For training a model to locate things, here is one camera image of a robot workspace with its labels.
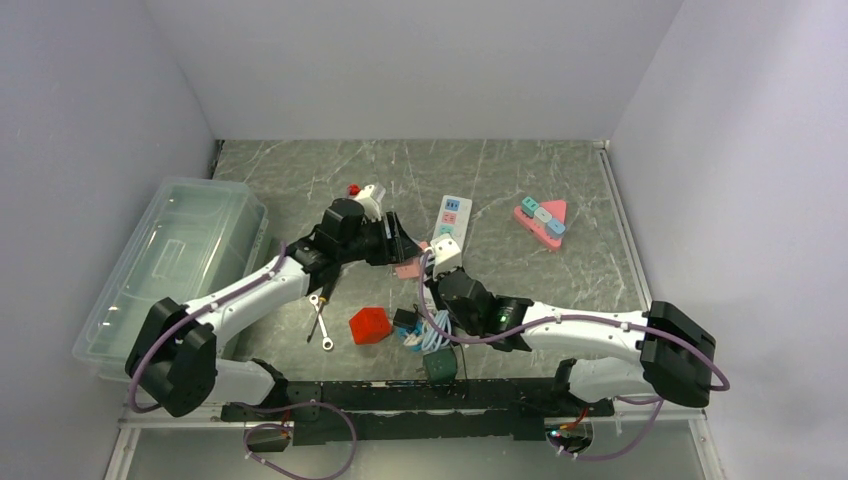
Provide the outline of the red cube socket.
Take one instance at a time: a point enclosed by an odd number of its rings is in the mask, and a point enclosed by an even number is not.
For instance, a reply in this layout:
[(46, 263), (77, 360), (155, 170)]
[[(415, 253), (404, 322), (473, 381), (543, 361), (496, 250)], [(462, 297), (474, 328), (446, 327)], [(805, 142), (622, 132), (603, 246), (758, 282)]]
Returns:
[(372, 345), (392, 333), (392, 324), (387, 311), (382, 307), (364, 307), (349, 320), (353, 342), (356, 345)]

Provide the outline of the teal green charger plug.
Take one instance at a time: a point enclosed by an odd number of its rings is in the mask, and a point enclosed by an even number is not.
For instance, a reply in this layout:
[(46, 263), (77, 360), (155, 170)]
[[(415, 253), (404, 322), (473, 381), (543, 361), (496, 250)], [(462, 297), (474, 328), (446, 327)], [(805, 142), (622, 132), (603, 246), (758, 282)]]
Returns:
[(525, 216), (533, 218), (535, 216), (535, 211), (539, 208), (539, 204), (532, 197), (527, 196), (521, 201), (520, 208)]

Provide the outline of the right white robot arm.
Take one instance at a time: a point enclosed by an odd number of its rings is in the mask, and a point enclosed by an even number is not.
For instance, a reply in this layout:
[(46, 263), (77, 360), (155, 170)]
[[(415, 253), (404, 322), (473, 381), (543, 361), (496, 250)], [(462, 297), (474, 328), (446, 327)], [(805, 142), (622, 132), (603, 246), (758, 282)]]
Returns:
[(712, 393), (729, 388), (714, 363), (715, 338), (670, 302), (654, 300), (645, 311), (623, 313), (565, 309), (495, 295), (461, 268), (436, 278), (420, 276), (419, 296), (446, 310), (463, 331), (458, 336), (435, 329), (452, 342), (566, 354), (550, 391), (564, 415), (633, 395), (704, 408)]

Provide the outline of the teal blue plug adapter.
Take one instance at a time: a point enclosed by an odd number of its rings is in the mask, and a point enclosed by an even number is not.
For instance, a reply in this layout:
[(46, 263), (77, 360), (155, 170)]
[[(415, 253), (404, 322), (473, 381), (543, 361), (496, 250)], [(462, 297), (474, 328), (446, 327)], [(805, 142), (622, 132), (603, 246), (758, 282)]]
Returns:
[(405, 348), (414, 352), (418, 352), (422, 349), (423, 325), (424, 321), (419, 318), (414, 327), (400, 327), (398, 329), (397, 335)]

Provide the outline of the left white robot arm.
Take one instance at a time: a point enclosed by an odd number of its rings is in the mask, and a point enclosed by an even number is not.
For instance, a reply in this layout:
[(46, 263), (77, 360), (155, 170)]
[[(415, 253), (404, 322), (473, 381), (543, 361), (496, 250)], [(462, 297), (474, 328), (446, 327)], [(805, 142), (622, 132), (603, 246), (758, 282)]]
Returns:
[(233, 337), (281, 306), (334, 283), (345, 265), (399, 265), (418, 257), (418, 243), (393, 212), (369, 218), (353, 199), (337, 199), (312, 231), (283, 244), (268, 264), (205, 297), (170, 297), (149, 310), (125, 362), (128, 406), (182, 417), (207, 402), (245, 404), (264, 420), (279, 417), (288, 381), (270, 364), (219, 356)]

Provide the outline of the dark green cube socket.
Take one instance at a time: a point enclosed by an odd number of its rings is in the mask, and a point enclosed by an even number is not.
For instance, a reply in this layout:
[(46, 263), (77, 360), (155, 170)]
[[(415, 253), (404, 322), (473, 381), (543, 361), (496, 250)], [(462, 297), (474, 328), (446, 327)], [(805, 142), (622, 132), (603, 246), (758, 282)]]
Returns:
[(458, 363), (456, 354), (451, 349), (425, 354), (422, 365), (429, 384), (445, 385), (456, 379)]

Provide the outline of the pink socket adapter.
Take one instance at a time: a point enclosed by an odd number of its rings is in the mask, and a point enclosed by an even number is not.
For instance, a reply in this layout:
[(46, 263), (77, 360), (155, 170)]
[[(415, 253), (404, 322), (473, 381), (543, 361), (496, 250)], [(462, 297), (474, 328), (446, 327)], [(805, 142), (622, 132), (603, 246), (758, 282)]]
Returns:
[(409, 280), (420, 276), (423, 252), (429, 247), (429, 243), (421, 241), (419, 247), (421, 251), (417, 256), (394, 268), (395, 275), (398, 279)]

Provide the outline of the pink triangular power strip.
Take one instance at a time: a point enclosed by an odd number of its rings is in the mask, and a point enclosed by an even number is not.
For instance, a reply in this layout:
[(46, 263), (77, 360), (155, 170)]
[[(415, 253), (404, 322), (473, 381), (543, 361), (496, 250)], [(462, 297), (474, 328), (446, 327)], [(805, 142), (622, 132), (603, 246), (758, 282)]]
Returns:
[(537, 201), (527, 196), (513, 209), (513, 218), (545, 248), (556, 252), (567, 231), (567, 208), (565, 200)]

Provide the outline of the black charger with thin cable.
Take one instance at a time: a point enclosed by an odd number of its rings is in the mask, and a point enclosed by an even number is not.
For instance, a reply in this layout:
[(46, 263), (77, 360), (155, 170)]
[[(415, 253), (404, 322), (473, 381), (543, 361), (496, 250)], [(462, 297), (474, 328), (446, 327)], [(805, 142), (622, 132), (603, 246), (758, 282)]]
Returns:
[(436, 313), (430, 313), (429, 311), (423, 311), (418, 305), (414, 305), (412, 310), (398, 309), (394, 314), (392, 324), (397, 332), (400, 327), (414, 327), (419, 318), (424, 321), (422, 349), (418, 352), (412, 351), (413, 353), (421, 355), (421, 367), (419, 370), (425, 375), (422, 365), (423, 356), (425, 354), (442, 349), (451, 349), (456, 354), (458, 376), (461, 364), (462, 367), (465, 367), (464, 353), (462, 350), (459, 352), (456, 351), (456, 346), (458, 345), (457, 342), (451, 341), (445, 335), (438, 332), (438, 329), (441, 329), (446, 334), (452, 334), (452, 325), (446, 310), (439, 310)]

